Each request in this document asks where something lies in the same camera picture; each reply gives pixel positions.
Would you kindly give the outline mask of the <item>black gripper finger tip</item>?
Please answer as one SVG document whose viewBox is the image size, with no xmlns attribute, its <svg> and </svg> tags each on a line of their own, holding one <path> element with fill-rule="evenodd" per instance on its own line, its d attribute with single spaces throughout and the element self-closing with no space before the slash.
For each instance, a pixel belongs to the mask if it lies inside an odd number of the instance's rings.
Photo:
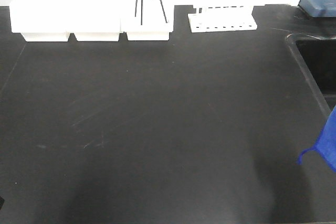
<svg viewBox="0 0 336 224">
<path fill-rule="evenodd" d="M 5 202 L 5 200 L 2 197 L 0 197 L 0 209 L 2 208 L 4 202 Z"/>
</svg>

